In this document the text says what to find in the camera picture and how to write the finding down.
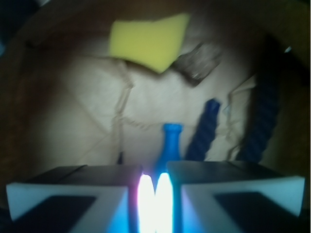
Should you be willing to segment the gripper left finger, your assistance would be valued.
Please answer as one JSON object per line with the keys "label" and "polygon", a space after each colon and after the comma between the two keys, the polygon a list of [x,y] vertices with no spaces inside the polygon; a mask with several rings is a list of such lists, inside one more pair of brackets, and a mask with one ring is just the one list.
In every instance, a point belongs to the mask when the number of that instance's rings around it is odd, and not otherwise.
{"label": "gripper left finger", "polygon": [[9,233],[136,233],[140,165],[61,166],[6,187]]}

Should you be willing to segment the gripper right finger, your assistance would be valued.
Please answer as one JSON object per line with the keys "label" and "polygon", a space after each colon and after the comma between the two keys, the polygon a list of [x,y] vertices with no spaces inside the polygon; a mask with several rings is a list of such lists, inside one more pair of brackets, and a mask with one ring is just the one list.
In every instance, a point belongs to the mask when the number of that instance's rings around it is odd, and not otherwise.
{"label": "gripper right finger", "polygon": [[305,180],[259,164],[168,162],[175,233],[303,233]]}

